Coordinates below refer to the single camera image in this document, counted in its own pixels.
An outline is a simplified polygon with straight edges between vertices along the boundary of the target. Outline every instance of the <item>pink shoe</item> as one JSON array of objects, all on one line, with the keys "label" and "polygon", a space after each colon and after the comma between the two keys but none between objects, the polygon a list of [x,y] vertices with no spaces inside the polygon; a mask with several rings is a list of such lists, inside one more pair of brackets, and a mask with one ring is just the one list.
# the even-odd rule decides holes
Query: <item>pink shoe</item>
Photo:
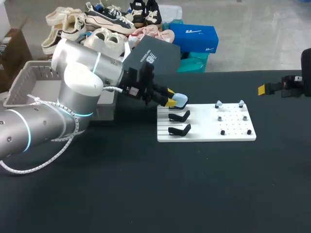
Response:
[{"label": "pink shoe", "polygon": [[158,32],[154,37],[169,43],[173,43],[175,39],[175,33],[172,30],[165,30],[163,32]]},{"label": "pink shoe", "polygon": [[149,25],[147,27],[138,28],[136,31],[133,32],[132,35],[128,37],[128,41],[131,47],[137,46],[137,44],[141,41],[141,39],[145,35],[149,35],[150,33],[156,33],[158,28],[156,25]]}]

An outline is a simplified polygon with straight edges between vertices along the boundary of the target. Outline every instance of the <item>black mat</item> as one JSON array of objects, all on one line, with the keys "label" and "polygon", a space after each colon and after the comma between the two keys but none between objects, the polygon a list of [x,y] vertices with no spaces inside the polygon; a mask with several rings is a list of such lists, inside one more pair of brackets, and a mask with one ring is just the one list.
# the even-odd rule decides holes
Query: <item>black mat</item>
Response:
[{"label": "black mat", "polygon": [[[299,71],[157,78],[189,103],[239,102],[255,142],[158,143],[156,106],[121,97],[114,122],[91,128],[52,165],[0,171],[0,232],[310,233],[311,99],[257,96]],[[42,145],[8,159],[30,168]]]}]

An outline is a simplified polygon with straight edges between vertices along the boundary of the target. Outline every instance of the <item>yellow tag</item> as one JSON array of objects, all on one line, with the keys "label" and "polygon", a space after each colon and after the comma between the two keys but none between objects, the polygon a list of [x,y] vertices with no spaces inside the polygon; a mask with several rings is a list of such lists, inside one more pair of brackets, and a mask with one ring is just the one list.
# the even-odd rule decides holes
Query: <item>yellow tag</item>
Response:
[{"label": "yellow tag", "polygon": [[265,87],[264,85],[258,87],[258,95],[261,96],[261,95],[264,95],[265,94]]},{"label": "yellow tag", "polygon": [[167,88],[167,90],[173,94],[175,94],[175,92],[173,92],[172,90],[170,90],[169,88]]},{"label": "yellow tag", "polygon": [[176,104],[177,104],[177,101],[174,101],[174,100],[169,98],[169,100],[167,101],[165,107],[174,107]]}]

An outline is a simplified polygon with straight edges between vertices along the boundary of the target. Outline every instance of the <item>shoe box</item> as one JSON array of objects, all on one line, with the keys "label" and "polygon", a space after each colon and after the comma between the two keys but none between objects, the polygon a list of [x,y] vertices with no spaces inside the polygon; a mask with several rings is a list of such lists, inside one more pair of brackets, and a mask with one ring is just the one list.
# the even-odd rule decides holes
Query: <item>shoe box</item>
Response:
[{"label": "shoe box", "polygon": [[173,44],[182,52],[216,53],[219,39],[213,26],[171,23],[170,29],[175,33]]},{"label": "shoe box", "polygon": [[5,36],[8,43],[0,54],[0,93],[10,89],[25,63],[33,59],[22,32],[26,22],[27,19],[18,29],[12,28]]},{"label": "shoe box", "polygon": [[140,70],[145,61],[154,65],[155,74],[176,73],[180,67],[180,48],[146,35],[124,60],[123,68]]}]

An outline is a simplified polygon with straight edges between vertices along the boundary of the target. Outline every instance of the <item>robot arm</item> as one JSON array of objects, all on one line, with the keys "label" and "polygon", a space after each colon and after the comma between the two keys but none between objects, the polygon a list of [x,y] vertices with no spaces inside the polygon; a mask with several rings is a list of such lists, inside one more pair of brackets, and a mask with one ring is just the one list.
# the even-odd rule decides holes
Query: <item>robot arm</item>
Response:
[{"label": "robot arm", "polygon": [[103,90],[118,91],[148,104],[183,109],[187,96],[154,83],[153,65],[139,74],[124,71],[122,62],[69,40],[61,40],[52,69],[62,75],[56,103],[34,100],[31,105],[0,112],[0,160],[49,140],[72,140],[91,121]]},{"label": "robot arm", "polygon": [[273,95],[281,91],[283,98],[300,97],[302,94],[311,96],[311,49],[304,50],[301,54],[302,77],[288,75],[279,83],[266,83],[258,88],[258,95]]}]

